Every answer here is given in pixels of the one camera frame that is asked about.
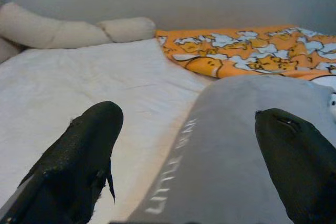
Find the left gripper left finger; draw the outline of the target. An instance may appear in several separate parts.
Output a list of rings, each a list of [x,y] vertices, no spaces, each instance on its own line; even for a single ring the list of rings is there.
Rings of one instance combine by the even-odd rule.
[[[1,223],[88,223],[105,185],[113,191],[111,154],[122,109],[97,103],[71,121],[1,208]]]

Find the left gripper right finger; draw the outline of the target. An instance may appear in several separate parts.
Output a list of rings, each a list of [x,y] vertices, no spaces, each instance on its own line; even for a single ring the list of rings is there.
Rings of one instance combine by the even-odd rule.
[[[335,223],[335,147],[310,122],[285,110],[255,113],[270,178],[293,223]]]

